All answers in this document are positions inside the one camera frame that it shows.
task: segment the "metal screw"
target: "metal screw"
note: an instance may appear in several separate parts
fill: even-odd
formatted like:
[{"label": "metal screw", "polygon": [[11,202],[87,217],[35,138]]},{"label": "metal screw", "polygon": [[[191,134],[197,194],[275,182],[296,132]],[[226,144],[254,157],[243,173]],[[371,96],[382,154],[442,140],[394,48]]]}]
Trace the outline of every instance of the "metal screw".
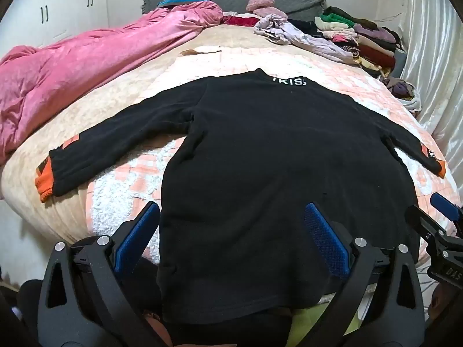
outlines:
[{"label": "metal screw", "polygon": [[365,247],[367,245],[367,241],[363,237],[356,238],[354,242],[358,247]]},{"label": "metal screw", "polygon": [[96,242],[98,245],[106,245],[109,242],[109,237],[106,235],[100,236]]},{"label": "metal screw", "polygon": [[55,250],[61,252],[64,249],[64,243],[62,241],[57,242],[55,245]]},{"label": "metal screw", "polygon": [[399,244],[399,250],[402,253],[407,253],[408,252],[408,247],[405,244]]}]

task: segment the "pink pillow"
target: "pink pillow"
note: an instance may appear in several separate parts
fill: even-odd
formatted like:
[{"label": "pink pillow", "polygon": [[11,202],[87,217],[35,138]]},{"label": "pink pillow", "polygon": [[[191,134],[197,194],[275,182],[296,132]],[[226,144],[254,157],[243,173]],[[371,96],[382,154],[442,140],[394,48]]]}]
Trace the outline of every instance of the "pink pillow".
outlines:
[{"label": "pink pillow", "polygon": [[253,12],[255,9],[273,6],[275,0],[249,0],[246,11]]},{"label": "pink pillow", "polygon": [[288,19],[288,16],[283,13],[281,10],[273,7],[273,6],[268,6],[266,8],[260,8],[260,9],[256,9],[252,12],[253,14],[255,14],[256,16],[259,16],[259,17],[266,17],[268,16],[269,14],[276,14],[277,16],[280,16],[284,19]]}]

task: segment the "red garment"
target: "red garment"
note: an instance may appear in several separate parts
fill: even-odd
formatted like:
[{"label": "red garment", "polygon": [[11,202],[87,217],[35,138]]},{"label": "red garment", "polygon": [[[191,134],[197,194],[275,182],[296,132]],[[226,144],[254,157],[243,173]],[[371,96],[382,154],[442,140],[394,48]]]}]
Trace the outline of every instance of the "red garment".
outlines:
[{"label": "red garment", "polygon": [[360,56],[383,68],[394,68],[395,58],[383,54],[371,47],[359,44]]},{"label": "red garment", "polygon": [[252,27],[259,21],[260,21],[259,18],[254,18],[254,17],[242,18],[242,17],[236,17],[236,16],[224,16],[223,18],[223,22],[227,25],[244,26],[244,27]]},{"label": "red garment", "polygon": [[346,39],[346,37],[345,37],[344,35],[342,35],[342,34],[336,34],[336,35],[334,35],[333,38],[331,39],[331,41],[332,41],[333,43],[336,43],[336,42],[338,42],[338,41],[347,41],[347,42],[349,42],[349,41]]}]

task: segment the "orange sleeve patch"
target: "orange sleeve patch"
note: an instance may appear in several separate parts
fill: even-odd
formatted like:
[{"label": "orange sleeve patch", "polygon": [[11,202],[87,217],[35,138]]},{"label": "orange sleeve patch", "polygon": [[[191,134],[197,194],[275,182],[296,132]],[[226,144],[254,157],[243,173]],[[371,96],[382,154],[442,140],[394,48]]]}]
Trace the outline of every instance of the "orange sleeve patch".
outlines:
[{"label": "orange sleeve patch", "polygon": [[71,143],[76,142],[79,140],[79,134],[76,134],[74,137],[69,138],[67,141],[64,141],[64,143],[61,145],[61,148],[66,148],[68,147]]},{"label": "orange sleeve patch", "polygon": [[423,144],[423,142],[421,143],[421,151],[424,155],[426,155],[426,157],[428,157],[428,148]]},{"label": "orange sleeve patch", "polygon": [[445,161],[443,160],[439,160],[437,159],[437,161],[439,162],[440,164],[440,167],[441,167],[441,170],[440,172],[437,174],[440,178],[444,178],[445,177],[445,173],[447,172],[446,168],[445,168]]},{"label": "orange sleeve patch", "polygon": [[35,186],[40,195],[40,201],[44,203],[53,194],[52,160],[48,156],[36,170]]}]

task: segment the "blue cloth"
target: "blue cloth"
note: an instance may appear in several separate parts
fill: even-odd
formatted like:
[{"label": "blue cloth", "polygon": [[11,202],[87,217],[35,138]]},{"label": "blue cloth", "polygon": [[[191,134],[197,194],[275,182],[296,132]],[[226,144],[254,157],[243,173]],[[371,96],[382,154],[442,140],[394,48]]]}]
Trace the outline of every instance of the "blue cloth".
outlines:
[{"label": "blue cloth", "polygon": [[395,67],[392,70],[390,77],[400,78],[405,68],[405,62],[407,61],[407,54],[400,49],[396,49],[394,52]]},{"label": "blue cloth", "polygon": [[206,0],[162,0],[157,5],[157,8],[165,8],[168,6],[177,6],[177,5],[187,5],[189,3],[196,3],[198,1],[206,1]]}]

